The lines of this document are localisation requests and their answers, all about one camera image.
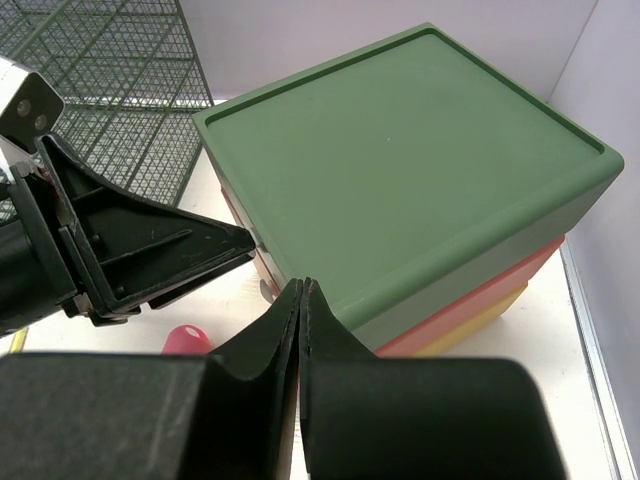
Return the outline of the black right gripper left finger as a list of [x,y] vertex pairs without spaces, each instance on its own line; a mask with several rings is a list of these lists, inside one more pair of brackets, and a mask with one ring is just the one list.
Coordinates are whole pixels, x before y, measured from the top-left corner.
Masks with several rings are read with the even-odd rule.
[[291,280],[268,310],[211,360],[216,382],[208,413],[209,479],[287,479],[298,382],[303,282]]

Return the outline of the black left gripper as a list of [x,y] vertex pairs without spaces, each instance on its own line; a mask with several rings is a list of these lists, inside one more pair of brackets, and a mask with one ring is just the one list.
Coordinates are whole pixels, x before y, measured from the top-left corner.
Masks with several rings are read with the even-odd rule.
[[125,324],[143,304],[167,307],[253,259],[248,230],[128,192],[56,134],[35,145],[45,176],[1,171],[1,199],[14,207],[1,222],[3,335],[58,311]]

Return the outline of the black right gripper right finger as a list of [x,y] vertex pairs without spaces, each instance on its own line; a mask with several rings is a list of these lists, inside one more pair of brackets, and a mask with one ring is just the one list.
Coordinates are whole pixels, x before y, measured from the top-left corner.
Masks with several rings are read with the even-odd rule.
[[335,317],[319,282],[303,283],[299,313],[300,423],[311,479],[351,479],[367,471],[367,425],[357,389],[375,356]]

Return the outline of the pink-capped marker tube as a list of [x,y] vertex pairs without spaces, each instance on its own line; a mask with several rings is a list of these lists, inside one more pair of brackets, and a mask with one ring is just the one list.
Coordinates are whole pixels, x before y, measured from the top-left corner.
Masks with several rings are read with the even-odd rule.
[[206,333],[194,325],[179,325],[169,332],[162,348],[163,354],[200,355],[213,350]]

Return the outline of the red drawer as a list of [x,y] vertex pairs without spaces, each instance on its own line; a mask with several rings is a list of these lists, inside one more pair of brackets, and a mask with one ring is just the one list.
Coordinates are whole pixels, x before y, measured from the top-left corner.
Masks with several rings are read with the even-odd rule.
[[427,286],[401,281],[417,267],[430,229],[413,225],[424,209],[386,187],[332,187],[310,194],[307,211],[346,237],[344,254],[325,255],[339,271],[319,274],[338,320],[383,356],[412,355],[529,282],[561,245],[566,226],[548,215]]

